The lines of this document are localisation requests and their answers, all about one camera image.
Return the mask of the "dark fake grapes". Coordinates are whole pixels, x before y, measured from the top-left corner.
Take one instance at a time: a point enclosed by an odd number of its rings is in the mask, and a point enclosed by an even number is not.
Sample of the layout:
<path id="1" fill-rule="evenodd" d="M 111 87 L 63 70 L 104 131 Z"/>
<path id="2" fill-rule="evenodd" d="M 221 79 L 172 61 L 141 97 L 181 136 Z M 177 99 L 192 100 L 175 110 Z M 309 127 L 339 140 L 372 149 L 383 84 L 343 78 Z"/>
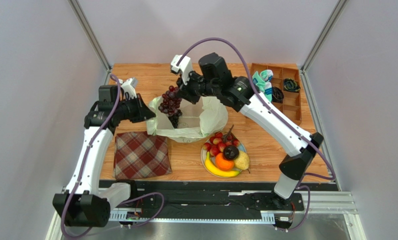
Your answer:
<path id="1" fill-rule="evenodd" d="M 175 129 L 178 128 L 179 120 L 183 115 L 180 109 L 182 98 L 177 97 L 178 90 L 178 87 L 170 85 L 168 90 L 162 94 L 162 103 L 158 106 L 158 110 L 167 116 Z"/>

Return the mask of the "white plastic bag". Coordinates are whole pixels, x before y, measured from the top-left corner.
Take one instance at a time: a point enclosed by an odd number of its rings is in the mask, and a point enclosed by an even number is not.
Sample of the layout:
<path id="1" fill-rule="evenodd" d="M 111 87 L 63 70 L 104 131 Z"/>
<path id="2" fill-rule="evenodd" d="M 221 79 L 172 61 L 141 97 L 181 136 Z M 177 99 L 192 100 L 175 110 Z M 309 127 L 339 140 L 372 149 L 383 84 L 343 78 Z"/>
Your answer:
<path id="1" fill-rule="evenodd" d="M 162 102 L 163 98 L 159 96 L 148 104 L 149 109 L 156 114 L 155 118 L 146 121 L 149 135 L 167 137 L 178 143 L 193 143 L 223 130 L 228 122 L 226 107 L 216 97 L 206 96 L 201 97 L 196 104 L 182 100 L 182 115 L 175 128 L 169 118 L 158 110 Z"/>

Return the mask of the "red fake strawberry bunch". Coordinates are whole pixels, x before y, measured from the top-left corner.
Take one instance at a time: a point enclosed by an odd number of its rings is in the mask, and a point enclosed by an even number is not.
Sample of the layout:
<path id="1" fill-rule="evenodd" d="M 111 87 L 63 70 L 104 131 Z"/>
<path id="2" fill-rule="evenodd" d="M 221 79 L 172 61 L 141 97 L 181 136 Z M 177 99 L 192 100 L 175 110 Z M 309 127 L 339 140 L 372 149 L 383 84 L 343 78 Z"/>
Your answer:
<path id="1" fill-rule="evenodd" d="M 234 125 L 227 131 L 218 131 L 211 135 L 211 137 L 202 145 L 201 152 L 209 153 L 211 157 L 216 157 L 223 153 L 227 146 L 241 146 L 240 140 L 232 133 Z"/>

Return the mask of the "dark fake plum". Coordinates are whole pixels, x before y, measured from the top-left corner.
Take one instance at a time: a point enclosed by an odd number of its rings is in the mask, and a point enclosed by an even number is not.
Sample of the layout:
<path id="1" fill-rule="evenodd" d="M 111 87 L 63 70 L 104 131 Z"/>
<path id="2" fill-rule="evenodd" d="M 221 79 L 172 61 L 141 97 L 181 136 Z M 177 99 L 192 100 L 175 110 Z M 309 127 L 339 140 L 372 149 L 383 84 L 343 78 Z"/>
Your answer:
<path id="1" fill-rule="evenodd" d="M 222 153 L 226 160 L 231 161 L 234 161 L 240 155 L 240 151 L 235 145 L 226 146 Z"/>

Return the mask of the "orange fake fruit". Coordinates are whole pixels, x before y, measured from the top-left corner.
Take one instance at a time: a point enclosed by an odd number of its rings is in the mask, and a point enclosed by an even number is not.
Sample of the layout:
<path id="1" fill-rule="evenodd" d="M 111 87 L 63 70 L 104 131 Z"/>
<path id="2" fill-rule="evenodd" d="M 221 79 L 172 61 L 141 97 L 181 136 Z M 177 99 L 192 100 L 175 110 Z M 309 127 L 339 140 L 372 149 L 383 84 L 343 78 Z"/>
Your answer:
<path id="1" fill-rule="evenodd" d="M 235 163 L 233 160 L 226 159 L 224 157 L 224 154 L 220 152 L 218 155 L 215 156 L 215 165 L 218 169 L 222 171 L 231 171 L 234 168 Z"/>

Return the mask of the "yellow fake banana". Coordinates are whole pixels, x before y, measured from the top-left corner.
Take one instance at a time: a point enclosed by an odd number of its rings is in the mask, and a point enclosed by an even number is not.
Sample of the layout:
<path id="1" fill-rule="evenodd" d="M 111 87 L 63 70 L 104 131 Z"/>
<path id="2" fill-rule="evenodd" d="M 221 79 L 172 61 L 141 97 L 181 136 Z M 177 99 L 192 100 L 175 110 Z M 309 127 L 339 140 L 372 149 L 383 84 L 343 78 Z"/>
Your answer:
<path id="1" fill-rule="evenodd" d="M 241 173 L 241 171 L 239 171 L 239 170 L 224 171 L 224 170 L 219 169 L 211 161 L 211 157 L 210 157 L 210 153 L 209 152 L 206 153 L 206 158 L 205 158 L 203 164 L 204 164 L 204 167 L 207 169 L 208 172 L 210 172 L 214 176 L 217 176 L 217 177 L 220 177 L 220 178 L 233 178 L 233 177 L 238 176 Z"/>

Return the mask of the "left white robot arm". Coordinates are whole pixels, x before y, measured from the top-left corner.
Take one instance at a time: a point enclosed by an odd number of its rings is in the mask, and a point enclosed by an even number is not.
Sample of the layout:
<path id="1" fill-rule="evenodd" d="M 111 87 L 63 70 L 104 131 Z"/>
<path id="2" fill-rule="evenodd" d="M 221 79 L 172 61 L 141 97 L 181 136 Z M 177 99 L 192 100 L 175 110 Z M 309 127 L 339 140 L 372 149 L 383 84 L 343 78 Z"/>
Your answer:
<path id="1" fill-rule="evenodd" d="M 80 156 L 68 185 L 52 205 L 66 227 L 105 227 L 111 211 L 128 200 L 134 183 L 114 183 L 99 191 L 106 151 L 120 122 L 140 123 L 156 117 L 130 83 L 102 85 L 98 100 L 84 118 Z"/>

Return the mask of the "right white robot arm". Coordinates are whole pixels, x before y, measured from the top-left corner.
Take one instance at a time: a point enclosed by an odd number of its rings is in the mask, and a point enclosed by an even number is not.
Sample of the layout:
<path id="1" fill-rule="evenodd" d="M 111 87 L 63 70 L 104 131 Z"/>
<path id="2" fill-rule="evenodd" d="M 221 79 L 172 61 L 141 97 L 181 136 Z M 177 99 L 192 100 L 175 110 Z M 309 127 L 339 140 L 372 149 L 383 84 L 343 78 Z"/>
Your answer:
<path id="1" fill-rule="evenodd" d="M 233 76 L 221 56 L 210 53 L 199 60 L 201 73 L 193 70 L 187 56 L 175 55 L 170 63 L 176 82 L 177 96 L 192 104 L 201 97 L 216 97 L 224 106 L 234 109 L 255 123 L 279 142 L 286 157 L 279 164 L 281 175 L 274 193 L 289 199 L 303 176 L 324 137 L 302 129 L 266 99 L 258 88 L 244 76 Z"/>

